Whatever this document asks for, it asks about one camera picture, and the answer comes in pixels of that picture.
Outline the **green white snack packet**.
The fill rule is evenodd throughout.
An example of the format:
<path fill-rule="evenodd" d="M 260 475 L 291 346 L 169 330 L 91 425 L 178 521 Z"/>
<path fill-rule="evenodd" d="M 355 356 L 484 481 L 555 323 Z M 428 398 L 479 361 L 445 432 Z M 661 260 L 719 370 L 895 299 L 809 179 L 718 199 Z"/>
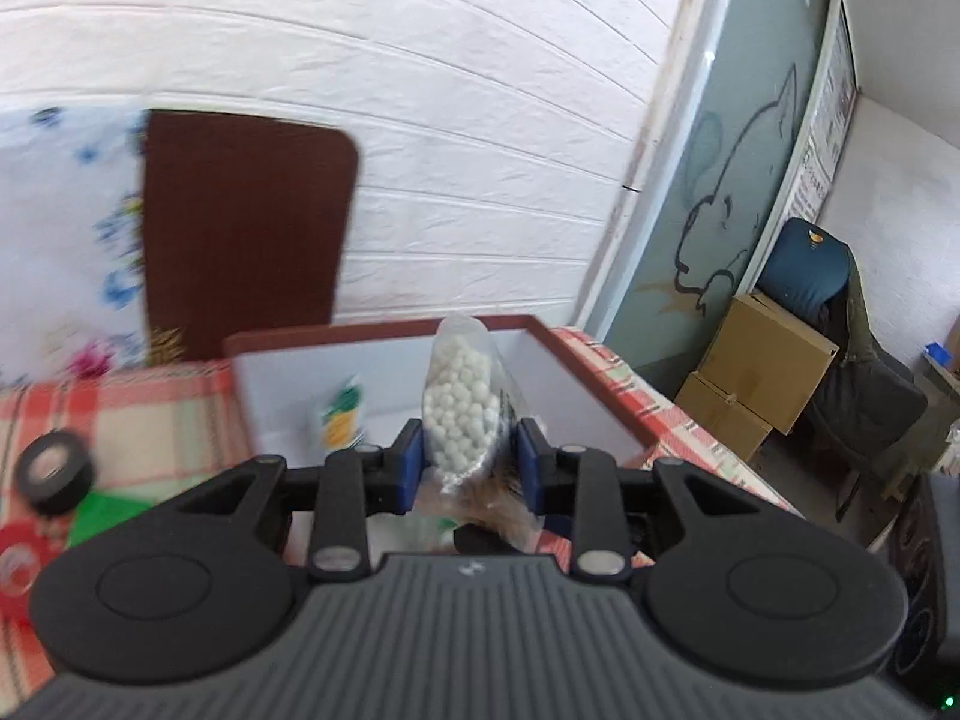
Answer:
<path fill-rule="evenodd" d="M 324 454 L 348 449 L 364 436 L 364 387 L 358 377 L 345 380 L 315 410 L 314 437 Z"/>

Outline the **bag of white beads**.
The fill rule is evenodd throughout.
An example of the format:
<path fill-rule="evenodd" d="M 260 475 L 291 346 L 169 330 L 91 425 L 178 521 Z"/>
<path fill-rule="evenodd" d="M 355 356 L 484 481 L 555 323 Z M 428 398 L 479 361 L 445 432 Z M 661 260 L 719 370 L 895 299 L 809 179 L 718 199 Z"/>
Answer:
<path fill-rule="evenodd" d="M 416 508 L 528 550 L 540 518 L 524 504 L 512 452 L 514 429 L 529 415 L 487 326 L 460 314 L 441 320 L 421 397 L 427 472 Z"/>

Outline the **green cardboard box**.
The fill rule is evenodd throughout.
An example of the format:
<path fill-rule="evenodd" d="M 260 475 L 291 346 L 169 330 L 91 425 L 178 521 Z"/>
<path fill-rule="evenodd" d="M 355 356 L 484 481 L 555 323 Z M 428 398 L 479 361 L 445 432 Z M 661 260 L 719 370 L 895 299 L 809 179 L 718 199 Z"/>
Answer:
<path fill-rule="evenodd" d="M 116 493 L 93 491 L 78 504 L 70 528 L 68 528 L 67 546 L 73 548 L 85 543 L 99 533 L 117 527 L 143 512 L 149 511 L 153 502 Z"/>

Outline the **black tape roll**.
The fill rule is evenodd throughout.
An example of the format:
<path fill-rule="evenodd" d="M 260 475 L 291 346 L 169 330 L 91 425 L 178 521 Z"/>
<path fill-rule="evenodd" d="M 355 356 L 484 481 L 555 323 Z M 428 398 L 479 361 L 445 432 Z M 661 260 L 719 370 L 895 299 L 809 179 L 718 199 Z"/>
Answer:
<path fill-rule="evenodd" d="M 75 511 L 93 489 L 96 470 L 80 434 L 50 431 L 21 452 L 14 464 L 13 486 L 29 508 L 43 517 Z"/>

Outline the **red tape roll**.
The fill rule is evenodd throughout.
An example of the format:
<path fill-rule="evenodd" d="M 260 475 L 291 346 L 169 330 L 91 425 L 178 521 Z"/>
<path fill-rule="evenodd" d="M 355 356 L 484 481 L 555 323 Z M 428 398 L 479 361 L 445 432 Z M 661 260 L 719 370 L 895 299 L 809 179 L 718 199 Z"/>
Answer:
<path fill-rule="evenodd" d="M 0 538 L 2 617 L 26 624 L 32 587 L 44 567 L 64 550 L 64 537 L 60 533 L 49 535 L 32 520 L 21 520 L 3 525 Z"/>

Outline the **brown shoe box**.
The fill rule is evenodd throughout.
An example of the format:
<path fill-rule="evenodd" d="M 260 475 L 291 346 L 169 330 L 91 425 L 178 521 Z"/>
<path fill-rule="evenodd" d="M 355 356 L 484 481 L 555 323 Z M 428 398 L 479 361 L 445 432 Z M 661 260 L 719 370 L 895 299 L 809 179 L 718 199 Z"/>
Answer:
<path fill-rule="evenodd" d="M 329 455 L 314 437 L 314 410 L 345 380 L 358 377 L 364 387 L 361 442 L 391 445 L 405 422 L 421 419 L 436 327 L 432 320 L 412 320 L 286 328 L 239 333 L 224 345 L 252 447 L 257 454 L 285 458 L 295 473 L 286 495 L 296 512 L 290 546 L 308 572 L 317 480 Z M 488 327 L 532 410 L 544 418 L 551 444 L 584 444 L 618 461 L 651 447 L 651 433 L 633 422 L 573 349 L 537 319 L 493 317 Z M 416 499 L 407 515 L 394 515 L 398 522 L 425 522 Z M 375 569 L 389 544 L 371 538 L 368 543 Z"/>

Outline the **cardboard boxes stack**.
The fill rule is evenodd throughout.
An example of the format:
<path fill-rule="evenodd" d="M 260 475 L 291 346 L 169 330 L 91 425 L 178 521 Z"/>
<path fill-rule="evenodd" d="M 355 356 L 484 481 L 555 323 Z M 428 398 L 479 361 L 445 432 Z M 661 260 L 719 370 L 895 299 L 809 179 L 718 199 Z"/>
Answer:
<path fill-rule="evenodd" d="M 752 460 L 773 433 L 789 434 L 838 346 L 763 294 L 732 301 L 675 403 L 698 426 Z"/>

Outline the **red plaid bed sheet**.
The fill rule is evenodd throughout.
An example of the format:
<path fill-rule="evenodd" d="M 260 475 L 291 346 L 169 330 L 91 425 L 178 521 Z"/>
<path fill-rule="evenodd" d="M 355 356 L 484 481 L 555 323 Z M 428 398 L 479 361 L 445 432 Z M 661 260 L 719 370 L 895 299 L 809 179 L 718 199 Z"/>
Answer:
<path fill-rule="evenodd" d="M 789 504 L 584 333 L 560 328 L 537 340 L 508 328 L 496 341 L 548 437 L 586 439 L 636 468 L 676 455 L 779 507 Z M 256 450 L 290 463 L 324 458 L 314 413 L 348 379 L 364 388 L 364 434 L 386 444 L 420 411 L 432 343 L 431 332 L 415 332 L 13 388 L 2 395 L 2 458 L 11 463 L 41 434 L 68 427 L 93 450 L 99 489 L 163 500 Z"/>

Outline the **dark jacket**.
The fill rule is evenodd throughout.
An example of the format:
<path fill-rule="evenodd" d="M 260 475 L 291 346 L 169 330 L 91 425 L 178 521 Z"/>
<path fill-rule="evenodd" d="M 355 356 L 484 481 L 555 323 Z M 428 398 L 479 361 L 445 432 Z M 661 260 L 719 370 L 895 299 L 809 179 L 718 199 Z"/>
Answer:
<path fill-rule="evenodd" d="M 928 397 L 910 368 L 874 337 L 853 252 L 846 283 L 818 308 L 814 328 L 838 346 L 811 408 L 817 437 L 850 467 L 836 500 L 835 520 L 841 522 L 864 479 L 877 475 L 882 455 L 924 415 Z"/>

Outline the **blue cushion chair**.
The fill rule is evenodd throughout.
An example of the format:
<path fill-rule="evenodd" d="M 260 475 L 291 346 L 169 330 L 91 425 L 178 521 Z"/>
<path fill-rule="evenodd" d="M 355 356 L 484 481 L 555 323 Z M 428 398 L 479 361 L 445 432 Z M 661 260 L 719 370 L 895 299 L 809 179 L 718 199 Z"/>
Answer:
<path fill-rule="evenodd" d="M 817 327 L 827 304 L 848 284 L 850 248 L 825 229 L 789 218 L 779 231 L 755 289 Z"/>

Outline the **cartoon painted glass door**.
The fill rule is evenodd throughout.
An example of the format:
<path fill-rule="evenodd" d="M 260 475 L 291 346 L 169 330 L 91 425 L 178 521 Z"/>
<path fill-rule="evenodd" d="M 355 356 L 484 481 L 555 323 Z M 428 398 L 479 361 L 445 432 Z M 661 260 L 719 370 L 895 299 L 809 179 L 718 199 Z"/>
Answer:
<path fill-rule="evenodd" d="M 747 271 L 809 104 L 830 0 L 711 0 L 667 142 L 587 331 L 666 397 L 697 367 Z"/>

